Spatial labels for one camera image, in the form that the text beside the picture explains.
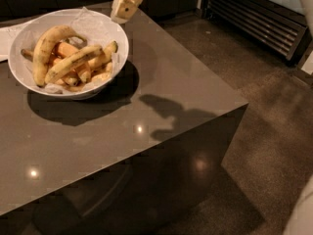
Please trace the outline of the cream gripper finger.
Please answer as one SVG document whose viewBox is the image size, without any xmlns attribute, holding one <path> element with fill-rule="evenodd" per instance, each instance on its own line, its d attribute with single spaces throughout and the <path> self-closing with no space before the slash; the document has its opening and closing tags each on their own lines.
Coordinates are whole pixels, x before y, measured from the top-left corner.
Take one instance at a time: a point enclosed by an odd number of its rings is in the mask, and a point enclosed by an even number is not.
<svg viewBox="0 0 313 235">
<path fill-rule="evenodd" d="M 111 19 L 117 24 L 125 24 L 135 15 L 143 0 L 113 0 Z"/>
</svg>

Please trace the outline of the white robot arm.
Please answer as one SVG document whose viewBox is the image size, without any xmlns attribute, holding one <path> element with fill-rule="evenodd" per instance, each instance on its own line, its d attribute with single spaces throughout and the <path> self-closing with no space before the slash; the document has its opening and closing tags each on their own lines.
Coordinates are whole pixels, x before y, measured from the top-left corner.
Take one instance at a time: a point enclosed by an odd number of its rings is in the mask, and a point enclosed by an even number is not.
<svg viewBox="0 0 313 235">
<path fill-rule="evenodd" d="M 112 235 L 313 235 L 313 92 L 222 20 L 174 36 L 249 101 L 231 143 L 216 130 L 134 160 Z"/>
</svg>

